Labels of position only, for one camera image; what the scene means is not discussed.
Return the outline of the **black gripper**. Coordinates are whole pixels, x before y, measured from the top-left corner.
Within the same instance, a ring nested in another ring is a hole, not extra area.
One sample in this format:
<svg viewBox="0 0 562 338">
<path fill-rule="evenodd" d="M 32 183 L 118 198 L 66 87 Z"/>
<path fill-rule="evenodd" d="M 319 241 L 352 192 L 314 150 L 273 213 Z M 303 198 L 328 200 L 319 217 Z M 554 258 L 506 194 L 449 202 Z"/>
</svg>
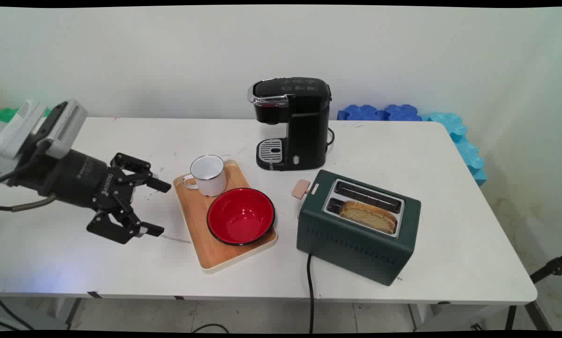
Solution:
<svg viewBox="0 0 562 338">
<path fill-rule="evenodd" d="M 123 153 L 116 154 L 110 166 L 75 150 L 70 150 L 61 159 L 44 154 L 28 169 L 15 175 L 15 186 L 35 190 L 44 197 L 54 195 L 58 201 L 69 205 L 95 210 L 86 230 L 119 244 L 146 234 L 158 237 L 165 230 L 141 221 L 135 214 L 130 204 L 132 187 L 142 185 L 162 193 L 172 188 L 171 184 L 155 177 L 149 162 Z"/>
</svg>

